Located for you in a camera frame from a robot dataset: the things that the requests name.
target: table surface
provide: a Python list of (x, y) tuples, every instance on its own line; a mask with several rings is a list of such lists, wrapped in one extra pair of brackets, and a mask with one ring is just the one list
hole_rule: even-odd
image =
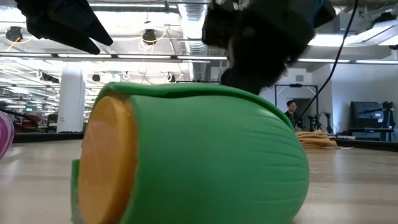
[[(15, 144), (0, 161), (0, 223), (70, 223), (70, 166), (81, 141)], [(295, 224), (397, 224), (398, 154), (308, 150), (311, 184)]]

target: green rubber cover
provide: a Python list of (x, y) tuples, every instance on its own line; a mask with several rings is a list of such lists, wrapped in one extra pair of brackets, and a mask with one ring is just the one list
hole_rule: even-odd
[(218, 85), (112, 83), (139, 132), (136, 182), (120, 224), (288, 224), (303, 204), (308, 161), (287, 117)]

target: ceiling duct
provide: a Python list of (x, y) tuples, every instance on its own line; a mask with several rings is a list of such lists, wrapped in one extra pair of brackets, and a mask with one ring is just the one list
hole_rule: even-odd
[[(201, 39), (201, 28), (207, 13), (207, 4), (179, 4), (182, 17), (182, 31), (184, 38)], [(207, 55), (208, 46), (198, 41), (186, 41), (185, 48), (189, 55)], [(190, 78), (194, 81), (210, 81), (211, 75), (206, 72), (207, 63), (190, 63)]]

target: person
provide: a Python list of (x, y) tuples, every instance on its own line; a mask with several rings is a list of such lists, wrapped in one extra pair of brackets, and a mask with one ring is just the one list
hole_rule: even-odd
[(290, 121), (292, 122), (293, 125), (296, 122), (295, 127), (294, 127), (295, 130), (301, 131), (304, 128), (304, 126), (303, 126), (303, 120), (301, 118), (298, 119), (300, 115), (296, 113), (296, 109), (297, 109), (296, 101), (289, 100), (286, 103), (286, 105), (287, 105), (287, 111), (286, 111), (285, 115), (290, 119)]

